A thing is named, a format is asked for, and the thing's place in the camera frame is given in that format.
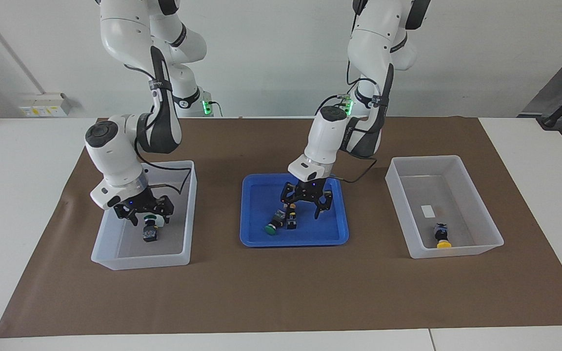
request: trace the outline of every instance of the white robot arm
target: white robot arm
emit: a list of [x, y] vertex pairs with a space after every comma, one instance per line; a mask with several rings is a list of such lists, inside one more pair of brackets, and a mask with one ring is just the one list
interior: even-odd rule
[[180, 0], [97, 0], [103, 46], [125, 67], [149, 78], [153, 112], [112, 116], [85, 135], [86, 149], [103, 181], [91, 197], [101, 208], [137, 224], [136, 213], [168, 217], [172, 203], [154, 198], [136, 156], [171, 153], [181, 143], [179, 116], [210, 114], [209, 93], [202, 91], [183, 63], [205, 57], [200, 34], [179, 20]]
[[415, 47], [406, 31], [422, 24], [430, 0], [355, 0], [357, 22], [348, 42], [350, 64], [361, 72], [354, 83], [352, 112], [367, 119], [349, 117], [339, 107], [319, 109], [304, 153], [288, 166], [298, 178], [286, 184], [281, 201], [316, 204], [315, 217], [330, 208], [332, 194], [323, 191], [331, 175], [337, 150], [358, 158], [370, 158], [381, 143], [381, 128], [389, 104], [394, 69], [406, 70], [415, 62]]

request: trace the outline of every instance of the white plastic box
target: white plastic box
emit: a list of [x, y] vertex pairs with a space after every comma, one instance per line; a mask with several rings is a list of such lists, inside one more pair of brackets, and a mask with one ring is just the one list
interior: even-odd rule
[[[504, 244], [459, 156], [395, 157], [385, 176], [412, 258], [478, 255]], [[434, 227], [448, 225], [451, 248]]]
[[[138, 269], [187, 265], [190, 262], [194, 204], [197, 192], [197, 177], [192, 161], [161, 162], [159, 166], [170, 168], [191, 168], [192, 173], [179, 195], [173, 189], [162, 187], [152, 189], [154, 196], [167, 195], [175, 206], [170, 223], [159, 229], [158, 240], [145, 242], [142, 239], [143, 216], [138, 214], [138, 226], [131, 221], [116, 217], [114, 209], [103, 214], [97, 240], [94, 243], [91, 260], [109, 269]], [[169, 184], [181, 187], [187, 171], [166, 171], [142, 164], [148, 169], [150, 185]]]

